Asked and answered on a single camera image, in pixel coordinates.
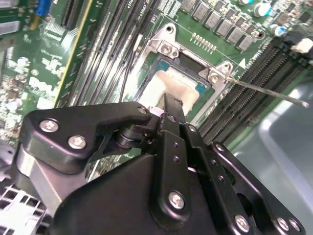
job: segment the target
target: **white triangle marking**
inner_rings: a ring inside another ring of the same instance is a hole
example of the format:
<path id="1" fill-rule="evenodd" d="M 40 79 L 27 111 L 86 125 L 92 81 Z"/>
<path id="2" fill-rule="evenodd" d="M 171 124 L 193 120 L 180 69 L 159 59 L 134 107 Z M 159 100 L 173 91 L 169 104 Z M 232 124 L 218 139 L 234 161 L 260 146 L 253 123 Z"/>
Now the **white triangle marking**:
<path id="1" fill-rule="evenodd" d="M 243 69 L 246 68 L 246 59 L 244 58 L 240 63 L 239 63 L 239 66 Z"/>

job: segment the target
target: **motherboard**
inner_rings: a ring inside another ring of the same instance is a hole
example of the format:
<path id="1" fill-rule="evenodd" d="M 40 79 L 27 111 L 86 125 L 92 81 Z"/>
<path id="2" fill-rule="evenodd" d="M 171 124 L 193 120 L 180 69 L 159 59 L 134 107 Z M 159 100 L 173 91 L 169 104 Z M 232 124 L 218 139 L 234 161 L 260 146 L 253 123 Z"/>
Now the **motherboard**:
<path id="1" fill-rule="evenodd" d="M 11 45 L 0 39 L 0 138 L 10 145 L 33 110 L 149 107 L 163 93 L 182 100 L 206 143 L 230 145 L 279 100 L 225 77 L 288 94 L 312 69 L 312 0 L 1 2 L 14 18 L 0 18 L 0 38 L 20 22 L 2 38 Z M 106 171 L 126 160 L 97 164 Z"/>

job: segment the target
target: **silver screw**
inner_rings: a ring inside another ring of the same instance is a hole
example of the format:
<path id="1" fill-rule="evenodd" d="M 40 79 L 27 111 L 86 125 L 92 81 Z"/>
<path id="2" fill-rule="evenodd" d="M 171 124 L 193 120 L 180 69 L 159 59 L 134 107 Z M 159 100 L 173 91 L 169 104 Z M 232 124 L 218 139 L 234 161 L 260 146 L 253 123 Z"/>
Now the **silver screw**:
<path id="1" fill-rule="evenodd" d="M 170 200 L 171 205 L 176 209 L 183 209 L 185 206 L 184 199 L 177 192 L 171 192 L 168 195 L 168 199 Z"/>
<path id="2" fill-rule="evenodd" d="M 217 148 L 219 151 L 224 152 L 224 149 L 223 149 L 223 147 L 222 147 L 221 145 L 217 144 L 217 145 L 216 145 L 216 148 Z"/>
<path id="3" fill-rule="evenodd" d="M 138 107 L 138 110 L 139 110 L 139 112 L 141 112 L 142 114 L 147 114 L 147 113 L 148 113 L 147 110 L 145 110 L 145 109 L 142 108 L 142 107 Z"/>
<path id="4" fill-rule="evenodd" d="M 288 224 L 283 218 L 280 218 L 280 217 L 277 218 L 277 222 L 278 222 L 279 226 L 282 227 L 283 230 L 289 231 Z"/>
<path id="5" fill-rule="evenodd" d="M 167 118 L 172 122 L 176 122 L 176 118 L 173 115 L 168 115 Z"/>
<path id="6" fill-rule="evenodd" d="M 219 80 L 219 78 L 216 77 L 216 76 L 214 76 L 214 77 L 211 78 L 211 82 L 212 82 L 212 83 L 217 83 L 218 80 Z"/>
<path id="7" fill-rule="evenodd" d="M 189 125 L 189 129 L 192 131 L 192 132 L 196 132 L 197 130 L 195 129 L 195 127 Z"/>
<path id="8" fill-rule="evenodd" d="M 44 120 L 39 126 L 45 132 L 56 132 L 59 129 L 59 125 L 52 120 Z"/>
<path id="9" fill-rule="evenodd" d="M 295 222 L 293 219 L 289 219 L 290 224 L 296 229 L 298 232 L 300 231 L 300 227 L 298 226 L 297 222 Z"/>
<path id="10" fill-rule="evenodd" d="M 69 146 L 74 149 L 83 149 L 86 147 L 86 141 L 80 136 L 72 136 L 67 142 Z"/>
<path id="11" fill-rule="evenodd" d="M 247 233 L 249 232 L 250 226 L 246 219 L 242 215 L 236 215 L 235 216 L 236 224 L 238 228 L 240 228 L 241 231 Z"/>

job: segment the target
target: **metal rod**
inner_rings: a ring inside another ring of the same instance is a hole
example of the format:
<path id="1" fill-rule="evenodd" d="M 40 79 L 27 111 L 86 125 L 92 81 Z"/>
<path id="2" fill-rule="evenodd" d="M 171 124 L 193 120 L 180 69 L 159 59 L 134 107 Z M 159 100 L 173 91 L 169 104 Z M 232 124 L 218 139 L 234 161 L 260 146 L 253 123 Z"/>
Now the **metal rod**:
<path id="1" fill-rule="evenodd" d="M 238 84 L 240 86 L 243 86 L 243 87 L 246 87 L 246 88 L 250 88 L 250 89 L 256 90 L 258 92 L 262 92 L 264 94 L 268 94 L 268 95 L 271 95 L 271 96 L 274 96 L 274 97 L 277 97 L 277 98 L 281 98 L 281 99 L 286 100 L 288 102 L 291 102 L 293 104 L 301 105 L 301 106 L 303 106 L 305 108 L 308 108 L 310 106 L 305 101 L 298 100 L 298 99 L 295 99 L 295 98 L 292 98 L 290 96 L 287 96 L 287 95 L 284 95 L 284 94 L 280 94 L 280 93 L 277 93 L 277 92 L 273 92 L 273 91 L 270 91 L 268 89 L 265 89 L 265 88 L 262 88 L 262 87 L 258 87 L 258 86 L 255 86 L 255 85 L 252 85 L 252 84 L 249 84 L 249 83 L 246 83 L 246 82 L 238 81 L 238 80 L 235 80 L 235 79 L 230 78 L 230 77 L 227 77 L 226 80 L 229 81 L 229 82 Z"/>

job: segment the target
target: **capacitor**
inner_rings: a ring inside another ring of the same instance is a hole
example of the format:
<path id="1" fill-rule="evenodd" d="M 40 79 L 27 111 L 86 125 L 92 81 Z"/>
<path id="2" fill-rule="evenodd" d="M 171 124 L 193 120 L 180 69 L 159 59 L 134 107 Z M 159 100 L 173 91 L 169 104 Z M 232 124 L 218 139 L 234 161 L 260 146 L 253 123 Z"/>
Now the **capacitor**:
<path id="1" fill-rule="evenodd" d="M 9 101 L 5 106 L 11 112 L 15 112 L 15 111 L 17 111 L 17 109 L 19 107 L 21 107 L 21 105 L 22 105 L 21 99 L 13 99 L 13 100 Z"/>
<path id="2" fill-rule="evenodd" d="M 286 33 L 286 28 L 279 26 L 277 24 L 272 24 L 269 27 L 269 31 L 271 32 L 271 34 L 273 34 L 275 37 L 281 37 Z"/>
<path id="3" fill-rule="evenodd" d="M 238 1 L 238 3 L 239 3 L 240 5 L 250 4 L 250 3 L 252 3 L 252 2 L 253 2 L 253 0 L 239 0 L 239 1 Z"/>
<path id="4" fill-rule="evenodd" d="M 260 2 L 253 8 L 254 15 L 257 17 L 268 16 L 270 14 L 271 5 L 270 3 Z"/>

